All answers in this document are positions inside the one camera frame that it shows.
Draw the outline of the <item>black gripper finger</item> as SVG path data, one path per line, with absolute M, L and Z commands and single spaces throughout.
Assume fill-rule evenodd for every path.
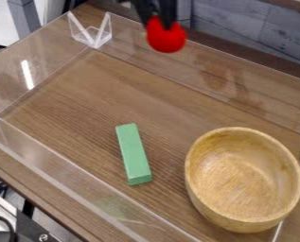
M 175 22 L 177 17 L 177 0 L 158 0 L 159 18 L 162 25 L 169 30 Z
M 143 26 L 147 25 L 150 17 L 156 12 L 156 7 L 151 0 L 130 0 L 135 8 Z

